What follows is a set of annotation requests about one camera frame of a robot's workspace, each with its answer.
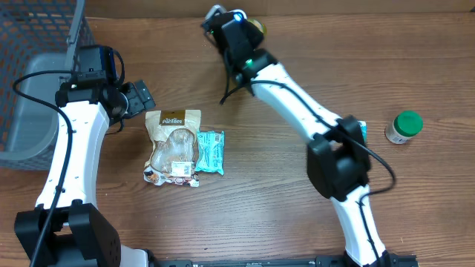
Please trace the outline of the brown snack packet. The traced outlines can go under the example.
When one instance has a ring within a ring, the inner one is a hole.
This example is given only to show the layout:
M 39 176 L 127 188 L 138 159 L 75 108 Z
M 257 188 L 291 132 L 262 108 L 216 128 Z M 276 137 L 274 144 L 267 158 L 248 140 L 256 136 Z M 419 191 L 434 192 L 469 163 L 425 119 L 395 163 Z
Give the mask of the brown snack packet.
M 194 175 L 194 145 L 200 128 L 200 110 L 149 111 L 145 127 L 152 152 L 145 162 L 147 177 L 188 179 Z

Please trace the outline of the small Kleenex tissue pack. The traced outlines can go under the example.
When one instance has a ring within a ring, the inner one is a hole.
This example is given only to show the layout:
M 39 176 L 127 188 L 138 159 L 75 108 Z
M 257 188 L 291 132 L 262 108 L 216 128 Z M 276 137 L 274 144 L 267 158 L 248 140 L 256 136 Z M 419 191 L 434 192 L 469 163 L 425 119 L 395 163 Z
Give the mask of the small Kleenex tissue pack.
M 367 123 L 365 121 L 359 121 L 358 123 L 362 132 L 364 142 L 367 142 Z

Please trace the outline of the clear bottle with silver cap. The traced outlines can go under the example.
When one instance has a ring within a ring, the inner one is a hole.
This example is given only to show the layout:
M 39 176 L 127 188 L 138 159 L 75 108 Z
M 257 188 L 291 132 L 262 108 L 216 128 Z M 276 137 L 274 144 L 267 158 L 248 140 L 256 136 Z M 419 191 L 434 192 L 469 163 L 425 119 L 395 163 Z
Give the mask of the clear bottle with silver cap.
M 254 18 L 248 18 L 247 21 L 252 23 L 254 26 L 256 26 L 256 28 L 259 29 L 259 31 L 262 32 L 264 36 L 267 34 L 266 26 L 262 22 Z

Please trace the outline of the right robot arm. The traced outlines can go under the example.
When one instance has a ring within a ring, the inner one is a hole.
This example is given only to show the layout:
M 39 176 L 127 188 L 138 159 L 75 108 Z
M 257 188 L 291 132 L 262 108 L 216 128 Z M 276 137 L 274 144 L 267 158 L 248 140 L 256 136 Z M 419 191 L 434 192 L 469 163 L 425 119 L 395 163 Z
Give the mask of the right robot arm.
M 382 266 L 387 251 L 369 202 L 368 172 L 374 154 L 365 145 L 359 121 L 327 110 L 299 86 L 283 64 L 259 46 L 263 30 L 242 10 L 216 4 L 201 26 L 223 57 L 227 79 L 276 110 L 306 144 L 307 176 L 333 203 L 348 265 Z

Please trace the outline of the green lid jar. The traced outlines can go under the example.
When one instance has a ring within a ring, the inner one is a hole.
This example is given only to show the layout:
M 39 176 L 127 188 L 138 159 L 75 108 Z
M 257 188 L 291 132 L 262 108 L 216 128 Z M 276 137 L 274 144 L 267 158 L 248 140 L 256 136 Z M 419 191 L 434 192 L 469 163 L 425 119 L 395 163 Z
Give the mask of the green lid jar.
M 385 128 L 385 136 L 394 144 L 405 144 L 423 129 L 423 119 L 415 111 L 401 112 Z

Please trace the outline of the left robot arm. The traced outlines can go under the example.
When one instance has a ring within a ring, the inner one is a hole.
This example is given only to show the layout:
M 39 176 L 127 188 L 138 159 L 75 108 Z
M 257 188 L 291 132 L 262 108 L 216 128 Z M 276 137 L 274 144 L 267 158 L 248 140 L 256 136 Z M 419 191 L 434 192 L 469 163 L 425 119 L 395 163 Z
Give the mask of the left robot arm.
M 156 266 L 147 249 L 122 245 L 96 206 L 99 156 L 108 128 L 155 106 L 144 81 L 125 82 L 113 48 L 79 50 L 79 67 L 47 107 L 59 115 L 47 182 L 32 211 L 16 215 L 14 231 L 32 266 Z

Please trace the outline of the teal tissue pack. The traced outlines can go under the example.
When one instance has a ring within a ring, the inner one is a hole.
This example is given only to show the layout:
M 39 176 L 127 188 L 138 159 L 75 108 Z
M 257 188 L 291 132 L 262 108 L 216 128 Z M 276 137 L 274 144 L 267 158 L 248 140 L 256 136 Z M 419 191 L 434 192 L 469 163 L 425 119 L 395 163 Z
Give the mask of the teal tissue pack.
M 224 175 L 223 152 L 225 136 L 224 131 L 197 132 L 199 157 L 195 165 L 196 171 Z

